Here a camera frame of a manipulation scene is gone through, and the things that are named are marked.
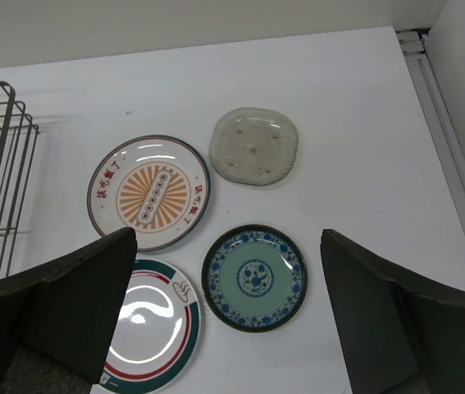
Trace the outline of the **clear glass plate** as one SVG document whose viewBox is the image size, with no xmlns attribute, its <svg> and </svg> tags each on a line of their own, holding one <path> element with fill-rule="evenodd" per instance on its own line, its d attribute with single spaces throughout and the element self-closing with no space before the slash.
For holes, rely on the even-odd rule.
<svg viewBox="0 0 465 394">
<path fill-rule="evenodd" d="M 297 128 L 286 115 L 265 108 L 236 108 L 216 123 L 208 155 L 225 179 L 268 186 L 290 173 L 298 146 Z"/>
</svg>

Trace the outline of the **orange sunburst white plate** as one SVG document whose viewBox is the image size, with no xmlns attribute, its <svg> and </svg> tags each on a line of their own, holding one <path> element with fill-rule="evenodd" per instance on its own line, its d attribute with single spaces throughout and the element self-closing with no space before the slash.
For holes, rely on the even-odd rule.
<svg viewBox="0 0 465 394">
<path fill-rule="evenodd" d="M 99 163 L 86 203 L 99 235 L 130 227 L 138 250 L 150 253 L 186 237 L 210 197 L 209 168 L 192 145 L 169 135 L 146 135 L 120 144 Z"/>
</svg>

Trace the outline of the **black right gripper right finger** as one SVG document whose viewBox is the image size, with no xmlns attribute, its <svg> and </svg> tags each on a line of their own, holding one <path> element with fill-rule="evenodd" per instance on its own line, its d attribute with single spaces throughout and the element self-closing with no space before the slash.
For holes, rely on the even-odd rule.
<svg viewBox="0 0 465 394">
<path fill-rule="evenodd" d="M 465 393 L 465 291 L 321 234 L 321 262 L 354 393 Z"/>
</svg>

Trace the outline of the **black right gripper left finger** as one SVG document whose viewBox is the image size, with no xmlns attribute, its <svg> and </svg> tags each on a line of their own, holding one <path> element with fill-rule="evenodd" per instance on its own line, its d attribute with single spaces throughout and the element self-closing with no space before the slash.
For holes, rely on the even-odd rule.
<svg viewBox="0 0 465 394">
<path fill-rule="evenodd" d="M 124 227 L 0 279 L 0 393 L 88 393 L 99 383 L 136 253 Z"/>
</svg>

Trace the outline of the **blue floral green plate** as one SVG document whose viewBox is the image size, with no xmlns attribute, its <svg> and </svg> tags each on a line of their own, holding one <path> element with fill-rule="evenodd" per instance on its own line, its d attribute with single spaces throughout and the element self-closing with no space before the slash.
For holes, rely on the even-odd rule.
<svg viewBox="0 0 465 394">
<path fill-rule="evenodd" d="M 308 268 L 284 232 L 248 224 L 212 244 L 201 284 L 209 308 L 224 324 L 242 332 L 269 332 L 298 313 L 308 290 Z"/>
</svg>

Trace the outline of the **white plate green red rim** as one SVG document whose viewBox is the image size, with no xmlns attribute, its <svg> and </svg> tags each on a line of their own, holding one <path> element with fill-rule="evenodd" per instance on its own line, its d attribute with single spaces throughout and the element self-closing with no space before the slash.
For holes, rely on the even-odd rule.
<svg viewBox="0 0 465 394">
<path fill-rule="evenodd" d="M 198 343 L 202 313 L 190 280 L 173 265 L 136 259 L 103 374 L 92 393 L 155 393 L 171 384 Z"/>
</svg>

